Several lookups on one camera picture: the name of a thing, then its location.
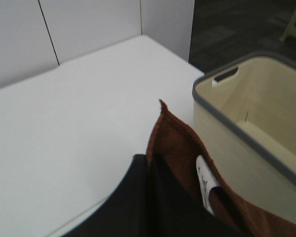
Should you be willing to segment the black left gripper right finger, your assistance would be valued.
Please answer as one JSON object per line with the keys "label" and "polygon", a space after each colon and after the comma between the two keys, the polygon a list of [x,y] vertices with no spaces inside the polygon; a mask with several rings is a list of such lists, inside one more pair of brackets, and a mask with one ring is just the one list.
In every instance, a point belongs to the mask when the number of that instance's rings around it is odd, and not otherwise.
{"label": "black left gripper right finger", "polygon": [[165,159],[154,154],[149,168],[151,237],[240,237],[242,234],[206,211],[184,189]]}

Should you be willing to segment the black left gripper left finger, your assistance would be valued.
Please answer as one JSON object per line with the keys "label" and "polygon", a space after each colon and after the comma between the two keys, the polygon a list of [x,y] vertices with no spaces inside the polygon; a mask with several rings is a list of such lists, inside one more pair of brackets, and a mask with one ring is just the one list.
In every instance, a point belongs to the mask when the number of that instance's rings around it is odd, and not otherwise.
{"label": "black left gripper left finger", "polygon": [[109,198],[65,237],[148,237],[148,163],[145,155],[132,162]]}

